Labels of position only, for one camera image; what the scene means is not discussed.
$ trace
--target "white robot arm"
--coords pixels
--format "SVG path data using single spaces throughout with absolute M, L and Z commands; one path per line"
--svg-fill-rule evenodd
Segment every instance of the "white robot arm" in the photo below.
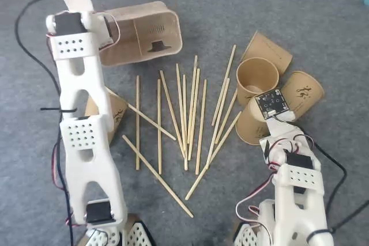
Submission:
M 99 51 L 113 43 L 106 19 L 93 11 L 91 0 L 65 0 L 68 11 L 46 19 L 48 38 L 61 86 L 61 110 L 73 110 L 78 92 L 89 93 L 99 114 L 77 118 L 64 113 L 60 123 L 66 151 L 66 181 L 76 223 L 99 229 L 109 237 L 106 245 L 119 243 L 111 234 L 122 234 L 127 208 L 119 172 L 110 154 L 107 133 L 114 128 L 110 98 L 104 85 Z M 83 60 L 78 74 L 76 61 Z M 96 182 L 108 196 L 87 202 L 88 183 Z
M 311 138 L 288 123 L 295 116 L 279 90 L 262 94 L 250 104 L 260 107 L 270 131 L 260 144 L 265 162 L 274 170 L 275 200 L 259 206 L 257 222 L 264 228 L 247 234 L 255 235 L 262 246 L 333 246 L 328 232 L 310 236 L 327 229 L 321 164 L 309 147 Z

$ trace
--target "red wire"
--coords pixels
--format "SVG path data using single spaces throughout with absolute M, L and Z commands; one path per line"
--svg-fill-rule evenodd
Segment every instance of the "red wire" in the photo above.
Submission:
M 55 176 L 55 152 L 57 150 L 57 145 L 54 145 L 54 148 L 52 149 L 52 155 L 51 155 L 51 179 L 54 186 L 59 188 L 60 190 L 64 190 L 62 187 L 58 186 L 56 176 Z

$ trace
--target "cup rim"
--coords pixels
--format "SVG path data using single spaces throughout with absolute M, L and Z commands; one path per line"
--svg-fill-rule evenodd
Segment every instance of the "cup rim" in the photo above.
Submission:
M 320 89 L 321 89 L 321 91 L 322 91 L 322 97 L 324 97 L 324 95 L 325 95 L 324 88 L 323 88 L 323 86 L 321 85 L 321 83 L 319 83 L 319 82 L 318 82 L 318 80 L 317 80 L 317 79 L 315 79 L 315 78 L 314 78 L 313 76 L 311 76 L 309 73 L 306 73 L 306 72 L 301 71 L 301 70 L 295 70 L 295 71 L 293 71 L 293 72 L 291 73 L 291 76 L 292 76 L 293 74 L 295 74 L 295 73 L 302 73 L 302 74 L 304 74 L 304 75 L 306 75 L 306 76 L 310 77 L 311 79 L 313 79 L 313 80 L 315 81 L 315 83 L 317 83 L 317 84 L 318 84 L 318 86 L 320 87 Z
M 244 112 L 244 110 L 245 109 L 248 109 L 248 112 L 249 112 L 249 114 L 252 116 L 252 114 L 251 114 L 251 109 L 250 109 L 250 102 L 251 101 L 249 101 L 248 103 L 247 103 L 247 105 L 246 105 L 246 107 L 243 109 L 243 111 L 242 112 Z M 237 123 L 236 123 L 236 133 L 237 133 L 237 135 L 238 135 L 238 137 L 243 141 L 243 142 L 245 142 L 245 143 L 247 143 L 247 144 L 249 144 L 249 145 L 253 145 L 253 146 L 258 146 L 258 145 L 260 145 L 260 143 L 259 143 L 259 141 L 260 141 L 260 139 L 259 139 L 259 141 L 258 141 L 258 143 L 251 143 L 251 142 L 249 142 L 249 141 L 246 141 L 239 133 L 238 133 L 238 120 L 237 120 Z
M 238 71 L 239 71 L 239 69 L 240 69 L 240 66 L 241 66 L 242 64 L 246 63 L 247 61 L 252 60 L 252 59 L 262 59 L 262 60 L 264 60 L 264 61 L 268 62 L 270 65 L 272 65 L 272 67 L 275 69 L 275 71 L 276 71 L 276 73 L 277 73 L 277 79 L 276 79 L 276 82 L 275 82 L 275 84 L 273 85 L 273 87 L 272 87 L 272 88 L 269 88 L 269 89 L 267 89 L 267 90 L 263 90 L 262 92 L 255 93 L 255 92 L 253 92 L 253 91 L 251 91 L 251 90 L 246 89 L 246 88 L 245 88 L 245 87 L 240 83 L 240 80 L 239 80 L 239 78 L 238 78 Z M 246 59 L 246 60 L 243 60 L 243 61 L 239 64 L 239 66 L 237 67 L 237 71 L 236 71 L 237 84 L 238 84 L 238 85 L 240 85 L 240 87 L 241 87 L 242 89 L 244 89 L 245 91 L 247 91 L 247 92 L 249 92 L 249 93 L 252 93 L 252 94 L 254 94 L 254 95 L 259 95 L 259 94 L 262 94 L 262 93 L 268 92 L 268 91 L 270 91 L 271 89 L 274 89 L 274 88 L 278 85 L 278 83 L 279 83 L 279 77 L 280 77 L 280 76 L 279 76 L 279 71 L 278 71 L 278 69 L 277 69 L 276 65 L 275 65 L 274 63 L 272 63 L 270 60 L 267 60 L 267 59 L 265 59 L 265 58 L 261 58 L 261 57 L 252 57 L 252 58 L 248 58 L 248 59 Z

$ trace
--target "paper cup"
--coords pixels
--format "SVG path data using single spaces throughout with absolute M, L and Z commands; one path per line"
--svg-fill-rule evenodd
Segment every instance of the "paper cup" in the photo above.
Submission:
M 123 115 L 125 114 L 127 110 L 128 104 L 123 98 L 119 97 L 117 94 L 115 94 L 108 88 L 107 90 L 109 93 L 111 110 L 112 110 L 113 119 L 114 119 L 114 129 L 108 133 L 108 141 L 110 143 L 113 139 L 116 129 L 118 128 L 122 120 Z M 87 100 L 85 116 L 98 115 L 98 114 L 99 114 L 99 109 L 96 106 L 95 102 L 92 100 L 91 96 L 89 96 Z
M 296 119 L 306 113 L 325 94 L 322 85 L 303 71 L 294 71 L 281 91 Z
M 259 140 L 268 135 L 268 126 L 255 97 L 248 102 L 241 113 L 236 123 L 236 131 L 240 139 L 251 145 L 259 145 Z
M 274 89 L 279 81 L 277 67 L 264 58 L 244 60 L 237 68 L 237 99 L 246 107 L 250 99 Z

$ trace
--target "white plastic bracket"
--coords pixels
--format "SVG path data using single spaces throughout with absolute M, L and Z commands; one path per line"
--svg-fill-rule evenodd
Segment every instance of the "white plastic bracket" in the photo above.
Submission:
M 89 229 L 86 235 L 89 237 L 86 246 L 116 246 L 120 240 L 117 227 Z
M 274 177 L 280 186 L 297 186 L 316 190 L 324 195 L 323 178 L 320 171 L 285 164 Z
M 290 245 L 294 233 L 306 237 L 315 230 L 327 229 L 324 189 L 319 171 L 283 164 L 273 178 L 276 192 L 274 246 Z M 293 186 L 306 188 L 295 194 Z M 311 246 L 333 246 L 330 233 L 314 236 Z
M 142 223 L 133 224 L 127 236 L 127 246 L 152 246 Z
M 54 60 L 83 58 L 99 54 L 95 34 L 79 33 L 50 37 Z
M 257 246 L 257 237 L 249 224 L 242 224 L 233 245 Z
M 107 194 L 115 225 L 125 223 L 127 208 L 119 172 L 110 155 L 101 115 L 86 119 L 65 119 L 60 123 L 66 151 L 66 179 L 70 204 L 78 224 L 85 224 L 87 184 L 95 181 Z

